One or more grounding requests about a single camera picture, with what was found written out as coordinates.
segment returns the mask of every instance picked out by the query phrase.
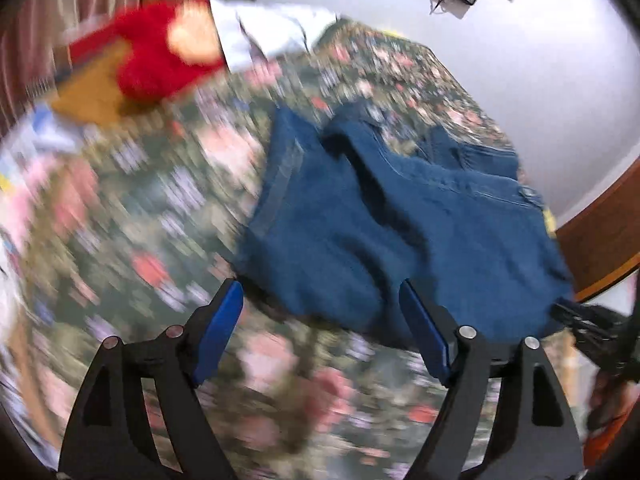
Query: brown cushion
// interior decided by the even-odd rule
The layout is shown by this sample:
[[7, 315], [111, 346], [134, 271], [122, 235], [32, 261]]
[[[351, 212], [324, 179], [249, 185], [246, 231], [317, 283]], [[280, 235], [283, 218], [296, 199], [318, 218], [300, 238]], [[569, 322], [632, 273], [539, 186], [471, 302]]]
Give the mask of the brown cushion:
[[116, 74], [130, 52], [129, 43], [122, 40], [105, 48], [100, 57], [60, 85], [51, 108], [76, 122], [98, 126], [118, 123], [153, 109], [155, 104], [133, 101], [120, 92]]

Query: wooden furniture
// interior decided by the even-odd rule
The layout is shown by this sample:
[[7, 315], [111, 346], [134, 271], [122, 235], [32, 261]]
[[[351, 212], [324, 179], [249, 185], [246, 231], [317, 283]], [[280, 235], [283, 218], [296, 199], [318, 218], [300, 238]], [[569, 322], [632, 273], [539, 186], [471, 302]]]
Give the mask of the wooden furniture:
[[640, 266], [640, 159], [556, 233], [574, 274], [577, 299], [589, 299]]

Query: red plush toy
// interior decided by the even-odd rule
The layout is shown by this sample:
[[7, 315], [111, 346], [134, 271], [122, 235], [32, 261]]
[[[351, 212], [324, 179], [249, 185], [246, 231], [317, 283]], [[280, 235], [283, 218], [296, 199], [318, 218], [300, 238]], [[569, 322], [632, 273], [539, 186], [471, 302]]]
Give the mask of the red plush toy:
[[[193, 21], [195, 7], [200, 23]], [[213, 18], [209, 13], [204, 20], [210, 24], [199, 26], [202, 15], [202, 6], [194, 2], [158, 1], [117, 16], [116, 31], [133, 50], [118, 71], [122, 93], [136, 100], [159, 101], [223, 68]], [[217, 47], [209, 48], [206, 56], [194, 55], [192, 50], [203, 44]]]

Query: bed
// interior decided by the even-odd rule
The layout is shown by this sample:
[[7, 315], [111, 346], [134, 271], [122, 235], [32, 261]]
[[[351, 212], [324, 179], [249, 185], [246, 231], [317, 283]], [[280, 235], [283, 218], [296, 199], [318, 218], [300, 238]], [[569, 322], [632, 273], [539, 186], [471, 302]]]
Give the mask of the bed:
[[[89, 128], [79, 155], [50, 162], [24, 219], [24, 246], [14, 248], [21, 295], [2, 361], [32, 447], [55, 460], [103, 338], [155, 337], [233, 275], [274, 103], [321, 123], [360, 96], [401, 154], [436, 123], [458, 140], [511, 146], [430, 49], [340, 20], [310, 54], [216, 76], [135, 120]], [[563, 334], [545, 342], [561, 375], [565, 345]], [[145, 391], [162, 460], [179, 468], [153, 384]], [[467, 466], [482, 460], [498, 391], [492, 381]], [[242, 478], [401, 480], [445, 393], [418, 353], [287, 317], [249, 291], [218, 374], [198, 398]]]

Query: jeans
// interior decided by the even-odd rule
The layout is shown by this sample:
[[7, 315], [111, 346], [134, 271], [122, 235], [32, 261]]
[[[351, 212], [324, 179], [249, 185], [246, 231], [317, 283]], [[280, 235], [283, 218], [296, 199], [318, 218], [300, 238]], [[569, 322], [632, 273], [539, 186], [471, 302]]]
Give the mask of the jeans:
[[279, 108], [236, 270], [296, 316], [391, 346], [413, 346], [398, 292], [416, 276], [489, 339], [547, 336], [571, 276], [517, 168], [513, 152], [459, 144], [440, 126], [415, 156], [397, 155], [362, 102], [321, 131]]

